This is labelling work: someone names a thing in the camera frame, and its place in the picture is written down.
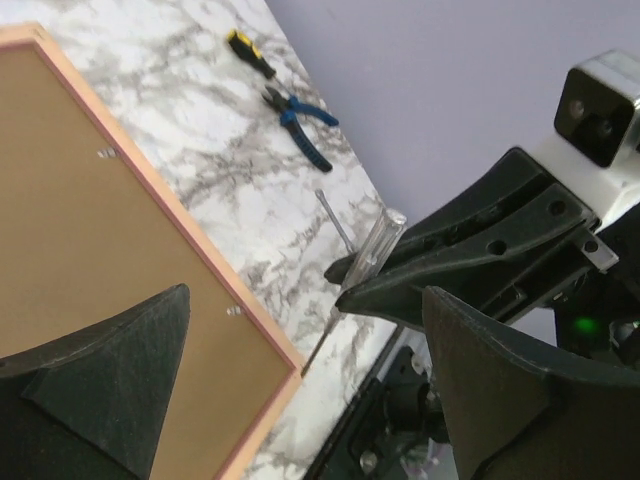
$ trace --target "screwdriver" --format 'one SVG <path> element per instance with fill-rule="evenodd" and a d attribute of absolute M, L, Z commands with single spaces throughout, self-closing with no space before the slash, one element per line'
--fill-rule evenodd
<path fill-rule="evenodd" d="M 289 93 L 289 90 L 276 78 L 276 70 L 269 65 L 262 56 L 262 52 L 258 50 L 258 47 L 253 44 L 249 37 L 241 31 L 233 29 L 227 35 L 227 43 L 240 60 L 247 62 L 254 69 L 262 73 L 267 80 L 273 79 Z"/>
<path fill-rule="evenodd" d="M 376 223 L 373 225 L 371 232 L 362 244 L 362 248 L 357 253 L 355 260 L 351 264 L 349 271 L 344 276 L 340 292 L 366 282 L 370 278 L 375 277 L 385 262 L 391 255 L 400 237 L 407 229 L 407 217 L 391 208 L 384 208 Z M 333 332 L 343 314 L 334 306 L 329 313 L 329 320 L 320 336 L 320 340 L 311 351 L 311 355 L 307 359 L 307 363 L 302 367 L 301 376 L 304 377 L 314 360 L 320 353 L 322 345 Z"/>

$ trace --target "clear screwdriver handle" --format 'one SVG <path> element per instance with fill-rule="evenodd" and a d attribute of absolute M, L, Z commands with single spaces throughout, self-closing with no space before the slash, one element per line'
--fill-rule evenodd
<path fill-rule="evenodd" d="M 382 211 L 342 282 L 341 292 L 375 277 L 407 229 L 407 217 L 391 208 Z"/>

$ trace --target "white marble surface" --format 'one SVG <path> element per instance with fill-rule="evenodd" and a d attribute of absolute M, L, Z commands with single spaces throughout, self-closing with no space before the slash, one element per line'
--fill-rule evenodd
<path fill-rule="evenodd" d="M 335 300 L 323 279 L 346 253 L 319 205 L 364 240 L 380 202 L 339 129 L 305 122 L 334 164 L 310 166 L 230 51 L 240 28 L 303 101 L 318 93 L 263 0 L 2 0 L 0 23 L 38 21 L 110 107 L 297 349 L 308 356 Z M 347 317 L 247 478 L 301 478 L 392 331 Z"/>

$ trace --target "gray wall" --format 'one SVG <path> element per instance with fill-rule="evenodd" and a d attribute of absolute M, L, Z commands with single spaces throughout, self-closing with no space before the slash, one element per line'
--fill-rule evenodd
<path fill-rule="evenodd" d="M 638 0 L 267 3 L 382 198 L 413 222 L 550 133 L 574 63 L 640 55 Z M 553 341 L 551 325 L 535 313 L 520 328 Z"/>

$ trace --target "depth camera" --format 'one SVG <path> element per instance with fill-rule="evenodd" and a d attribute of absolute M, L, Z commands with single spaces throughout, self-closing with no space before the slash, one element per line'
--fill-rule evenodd
<path fill-rule="evenodd" d="M 602 168 L 628 160 L 640 147 L 640 61 L 610 50 L 573 67 L 554 127 Z"/>

